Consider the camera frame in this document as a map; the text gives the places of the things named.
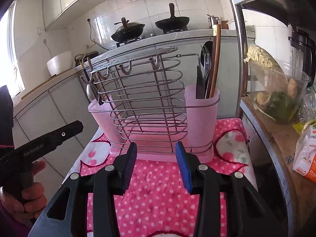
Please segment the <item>person's left hand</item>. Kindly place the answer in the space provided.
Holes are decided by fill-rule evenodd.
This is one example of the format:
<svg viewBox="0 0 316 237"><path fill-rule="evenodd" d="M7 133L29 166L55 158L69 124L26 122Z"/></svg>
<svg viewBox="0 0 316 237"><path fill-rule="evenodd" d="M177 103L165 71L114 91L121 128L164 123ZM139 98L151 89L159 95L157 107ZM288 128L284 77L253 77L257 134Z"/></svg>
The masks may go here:
<svg viewBox="0 0 316 237"><path fill-rule="evenodd" d="M9 184L10 171L1 169L1 216L23 225L30 225L32 219L38 218L47 204L44 195L44 186L35 182L31 186L20 191L19 196L23 199L18 201L7 189Z"/></svg>

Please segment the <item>purple sleeve forearm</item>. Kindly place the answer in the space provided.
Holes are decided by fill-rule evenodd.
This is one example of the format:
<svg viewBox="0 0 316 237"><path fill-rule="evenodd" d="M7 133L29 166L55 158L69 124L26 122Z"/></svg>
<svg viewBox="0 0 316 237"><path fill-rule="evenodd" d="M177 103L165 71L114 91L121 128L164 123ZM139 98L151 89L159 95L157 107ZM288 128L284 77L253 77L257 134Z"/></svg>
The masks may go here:
<svg viewBox="0 0 316 237"><path fill-rule="evenodd" d="M2 237L27 237L31 228L16 221L1 204L0 234Z"/></svg>

